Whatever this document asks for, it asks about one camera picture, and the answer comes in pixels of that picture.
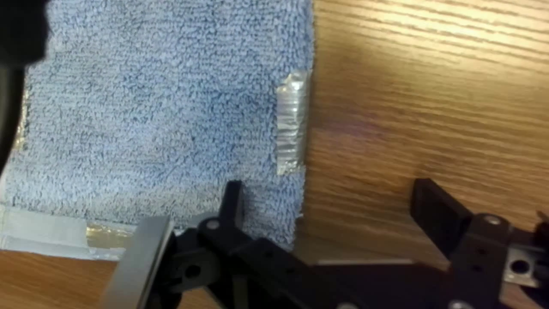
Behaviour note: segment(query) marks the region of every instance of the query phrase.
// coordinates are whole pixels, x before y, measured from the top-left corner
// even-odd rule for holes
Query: terry cloth towel
[[[246,229],[292,243],[306,171],[276,174],[275,88],[312,68],[311,0],[57,0],[48,16],[24,143],[2,176],[19,229],[24,212],[129,224],[170,214],[184,228],[235,178]]]

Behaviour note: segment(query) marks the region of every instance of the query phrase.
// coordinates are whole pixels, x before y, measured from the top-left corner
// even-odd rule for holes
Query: bolt
[[[463,301],[463,300],[451,300],[448,303],[448,309],[474,309],[474,305],[470,305],[469,301]]]
[[[208,228],[208,229],[218,229],[218,228],[220,228],[220,221],[218,221],[218,219],[210,219],[210,221],[206,222],[206,228]]]
[[[338,303],[337,309],[359,309],[359,305],[355,305],[352,301],[342,301],[342,303]]]
[[[501,219],[498,216],[484,216],[484,219],[491,224],[499,224]]]

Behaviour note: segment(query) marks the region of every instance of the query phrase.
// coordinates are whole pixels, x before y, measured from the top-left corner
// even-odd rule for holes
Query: blue towel
[[[247,231],[290,243],[306,171],[276,174],[275,88],[312,68],[311,1],[52,1],[48,59],[29,70],[24,145],[0,202],[189,226],[240,178]]]

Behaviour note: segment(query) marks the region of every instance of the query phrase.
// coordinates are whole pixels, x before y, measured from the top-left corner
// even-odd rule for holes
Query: towel
[[[53,0],[4,209],[186,228],[235,178],[246,229],[292,243],[306,169],[276,174],[275,88],[312,68],[311,1]]]

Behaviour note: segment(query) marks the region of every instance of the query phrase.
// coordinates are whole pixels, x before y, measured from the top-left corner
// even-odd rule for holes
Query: wooden table
[[[300,255],[443,264],[407,210],[415,176],[534,226],[549,204],[549,1],[316,0],[316,15]],[[112,269],[4,252],[0,307],[93,307]]]

